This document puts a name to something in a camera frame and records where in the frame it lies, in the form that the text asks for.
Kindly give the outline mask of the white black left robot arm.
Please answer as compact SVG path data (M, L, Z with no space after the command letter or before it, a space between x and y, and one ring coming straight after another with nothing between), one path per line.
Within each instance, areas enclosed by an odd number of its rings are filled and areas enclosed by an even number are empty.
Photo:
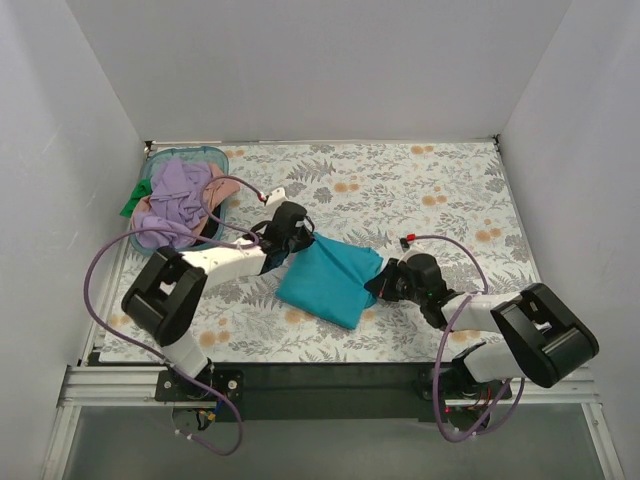
M313 228L303 206L285 201L270 220L227 246L183 253L161 247L148 259L121 308L181 372L178 387L188 398L203 399L213 386L212 362L191 332L203 292L281 266L289 255L312 245Z

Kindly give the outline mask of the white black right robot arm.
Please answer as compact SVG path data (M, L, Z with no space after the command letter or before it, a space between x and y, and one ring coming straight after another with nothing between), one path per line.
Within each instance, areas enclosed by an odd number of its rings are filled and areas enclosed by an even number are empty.
M490 382L526 378L550 388L598 355L595 335L545 284L520 292L469 295L449 288L436 259L406 253L391 259L365 289L389 302L409 301L433 328L452 332L495 332L502 340L482 341L457 354L431 379L439 389L475 397Z

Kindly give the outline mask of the teal t-shirt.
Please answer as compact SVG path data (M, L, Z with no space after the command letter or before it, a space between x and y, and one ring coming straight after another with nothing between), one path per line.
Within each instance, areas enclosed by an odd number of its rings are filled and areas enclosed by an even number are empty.
M347 330L357 327L375 297L365 284L376 277L383 258L370 248L320 234L295 255L275 296L283 303Z

